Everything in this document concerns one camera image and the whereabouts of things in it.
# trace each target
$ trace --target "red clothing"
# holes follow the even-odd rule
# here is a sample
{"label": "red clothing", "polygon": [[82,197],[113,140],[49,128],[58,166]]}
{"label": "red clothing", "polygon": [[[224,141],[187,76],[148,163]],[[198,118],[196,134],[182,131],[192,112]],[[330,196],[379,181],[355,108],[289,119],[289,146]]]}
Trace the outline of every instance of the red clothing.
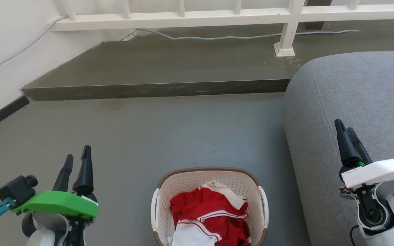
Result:
{"label": "red clothing", "polygon": [[225,195],[208,188],[180,193],[170,200],[174,225],[191,224],[213,237],[216,246],[247,246],[250,242],[247,202],[236,210]]}

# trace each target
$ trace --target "white stripe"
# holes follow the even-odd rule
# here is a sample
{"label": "white stripe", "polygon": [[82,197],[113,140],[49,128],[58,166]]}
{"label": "white stripe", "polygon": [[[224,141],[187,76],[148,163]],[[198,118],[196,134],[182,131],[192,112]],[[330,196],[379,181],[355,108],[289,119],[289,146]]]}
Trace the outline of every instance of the white stripe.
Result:
{"label": "white stripe", "polygon": [[167,243],[168,243],[169,246],[172,245],[172,239],[173,239],[173,236],[167,237]]}
{"label": "white stripe", "polygon": [[247,218],[247,214],[234,215],[234,214],[228,213],[225,210],[218,210],[218,211],[214,211],[214,212],[208,213],[206,215],[202,215],[202,216],[198,217],[197,220],[201,221],[201,222],[204,222],[207,218],[213,218],[213,217],[218,217],[218,216],[228,216],[228,217],[231,217],[231,218],[239,218],[239,219]]}
{"label": "white stripe", "polygon": [[177,225],[179,225],[180,223],[190,223],[189,225],[196,227],[197,229],[202,231],[205,235],[207,235],[209,237],[215,237],[214,239],[216,242],[218,242],[222,239],[220,234],[215,233],[215,232],[210,232],[208,229],[206,229],[206,227],[202,223],[200,223],[200,221],[183,219],[183,220],[179,220],[177,222]]}
{"label": "white stripe", "polygon": [[244,205],[244,197],[235,194],[231,189],[226,187],[220,182],[207,182],[206,184],[201,186],[202,188],[208,188],[214,192],[218,192],[224,195],[227,201],[234,207],[236,210],[240,210],[241,207]]}

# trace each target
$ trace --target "white railing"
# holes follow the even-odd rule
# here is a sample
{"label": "white railing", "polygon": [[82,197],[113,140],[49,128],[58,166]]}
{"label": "white railing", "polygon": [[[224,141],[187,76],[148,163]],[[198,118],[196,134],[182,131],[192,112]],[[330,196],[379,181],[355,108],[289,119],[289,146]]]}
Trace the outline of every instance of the white railing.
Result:
{"label": "white railing", "polygon": [[178,12],[131,13],[128,0],[122,0],[123,14],[76,15],[71,0],[63,0],[69,17],[57,22],[52,31],[284,23],[275,52],[294,56],[292,44],[299,22],[394,19],[394,4],[359,5],[360,0],[351,0],[347,6],[303,6],[305,0],[290,0],[288,8],[265,9],[241,9],[242,0],[234,1],[234,10],[185,11],[185,1],[179,0]]}

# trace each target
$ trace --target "gray cable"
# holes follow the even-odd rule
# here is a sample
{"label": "gray cable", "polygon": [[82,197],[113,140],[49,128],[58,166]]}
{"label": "gray cable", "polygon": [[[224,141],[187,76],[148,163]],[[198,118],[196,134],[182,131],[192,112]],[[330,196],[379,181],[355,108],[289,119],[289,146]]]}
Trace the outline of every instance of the gray cable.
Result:
{"label": "gray cable", "polygon": [[14,58],[15,56],[21,54],[21,53],[24,52],[26,49],[30,48],[32,45],[34,45],[34,43],[36,43],[39,39],[41,39],[41,38],[50,30],[50,28],[51,28],[56,22],[61,21],[61,20],[65,19],[65,18],[67,18],[67,16],[63,16],[63,17],[60,17],[60,18],[54,20],[53,23],[51,23],[51,25],[50,25],[50,26],[49,26],[49,27],[48,27],[48,28],[47,28],[37,39],[35,39],[31,44],[29,44],[29,45],[28,45],[27,47],[25,47],[23,50],[21,50],[21,51],[19,51],[18,53],[16,53],[14,56],[12,56],[12,57],[6,59],[5,61],[1,62],[1,63],[0,63],[0,66],[1,66],[2,64],[4,64],[4,63],[10,61],[10,60],[11,60],[12,58]]}
{"label": "gray cable", "polygon": [[[225,37],[218,37],[218,38],[201,38],[201,37],[178,37],[174,38],[171,36],[168,36],[166,34],[160,33],[158,31],[152,31],[148,29],[142,29],[139,28],[137,29],[139,31],[147,31],[151,33],[158,34],[160,36],[172,39],[172,40],[180,40],[180,39],[199,39],[199,40],[220,40],[220,39],[260,39],[260,38],[268,38],[268,37],[273,37],[273,36],[281,36],[282,33],[276,33],[276,34],[270,34],[270,35],[263,35],[263,36],[254,36],[254,37],[236,37],[236,36],[225,36]],[[309,34],[340,34],[340,33],[345,33],[345,32],[352,32],[352,31],[359,31],[359,30],[344,30],[344,31],[309,31],[309,32],[298,32],[296,35],[309,35]]]}

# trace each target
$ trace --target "basket handle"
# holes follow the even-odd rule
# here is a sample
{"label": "basket handle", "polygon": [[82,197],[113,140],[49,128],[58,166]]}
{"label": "basket handle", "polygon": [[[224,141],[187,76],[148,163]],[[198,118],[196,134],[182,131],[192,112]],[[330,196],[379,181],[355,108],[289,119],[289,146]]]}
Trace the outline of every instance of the basket handle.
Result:
{"label": "basket handle", "polygon": [[259,192],[261,194],[262,202],[264,203],[264,228],[266,229],[268,227],[268,201],[267,201],[267,196],[265,195],[265,191],[261,186],[258,186]]}
{"label": "basket handle", "polygon": [[152,229],[153,232],[157,231],[157,226],[158,226],[158,221],[156,220],[159,215],[156,213],[158,211],[156,204],[157,204],[157,200],[158,200],[158,195],[159,195],[159,188],[157,188],[155,190],[155,192],[153,193],[153,198],[152,198],[152,208],[150,211],[150,216],[152,217]]}

